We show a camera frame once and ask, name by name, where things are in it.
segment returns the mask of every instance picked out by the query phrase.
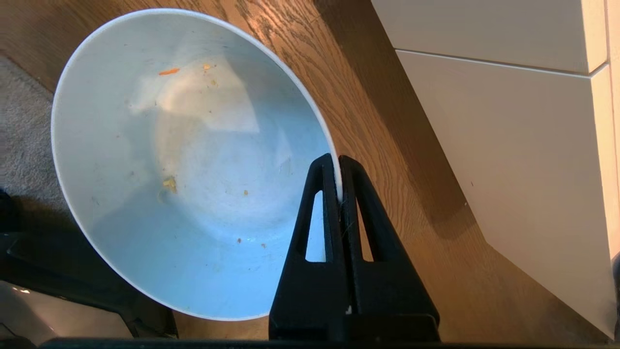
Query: wooden floor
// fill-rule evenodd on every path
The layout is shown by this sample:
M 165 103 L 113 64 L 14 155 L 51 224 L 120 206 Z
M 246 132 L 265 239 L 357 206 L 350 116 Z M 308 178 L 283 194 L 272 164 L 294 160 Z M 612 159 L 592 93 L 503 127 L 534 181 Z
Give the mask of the wooden floor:
M 369 1 L 3 0 L 1 48 L 54 91 L 98 26 L 148 7 L 224 19 L 272 49 L 312 94 L 340 154 L 368 171 L 451 342 L 606 337 L 490 248 Z M 176 314 L 184 338 L 266 338 L 267 321 Z

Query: bowl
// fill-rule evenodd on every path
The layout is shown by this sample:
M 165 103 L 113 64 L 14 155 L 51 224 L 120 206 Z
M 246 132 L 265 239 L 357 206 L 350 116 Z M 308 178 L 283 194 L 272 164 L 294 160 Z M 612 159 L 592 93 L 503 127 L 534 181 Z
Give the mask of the bowl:
M 334 144 L 299 79 L 231 24 L 116 18 L 73 53 L 51 136 L 64 197 L 136 289 L 215 320 L 268 314 L 311 162 Z M 317 194 L 307 259 L 324 260 Z

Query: white cabinet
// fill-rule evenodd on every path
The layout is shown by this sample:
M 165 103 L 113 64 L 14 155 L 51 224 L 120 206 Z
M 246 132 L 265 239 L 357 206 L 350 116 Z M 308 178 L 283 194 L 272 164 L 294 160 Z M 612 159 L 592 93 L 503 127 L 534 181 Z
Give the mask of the white cabinet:
M 373 4 L 486 241 L 612 337 L 620 66 L 605 2 Z

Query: food residue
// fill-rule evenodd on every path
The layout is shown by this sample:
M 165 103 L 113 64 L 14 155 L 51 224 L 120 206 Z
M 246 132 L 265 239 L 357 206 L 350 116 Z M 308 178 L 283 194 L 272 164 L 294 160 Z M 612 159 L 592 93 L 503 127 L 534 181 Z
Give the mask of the food residue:
M 159 75 L 170 75 L 170 74 L 176 74 L 179 72 L 179 70 L 181 70 L 180 68 L 173 68 L 170 70 L 164 70 L 164 71 L 160 71 Z
M 166 180 L 164 180 L 163 185 L 164 185 L 164 188 L 168 188 L 170 189 L 170 191 L 176 194 L 177 182 L 174 180 L 174 176 L 170 176 Z

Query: gray carpet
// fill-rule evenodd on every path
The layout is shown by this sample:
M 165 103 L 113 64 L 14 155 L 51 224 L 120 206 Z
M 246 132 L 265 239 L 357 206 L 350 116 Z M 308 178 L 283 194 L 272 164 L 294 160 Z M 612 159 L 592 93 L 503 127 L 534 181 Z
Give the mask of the gray carpet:
M 0 188 L 18 203 L 28 230 L 77 230 L 51 155 L 52 94 L 0 57 Z

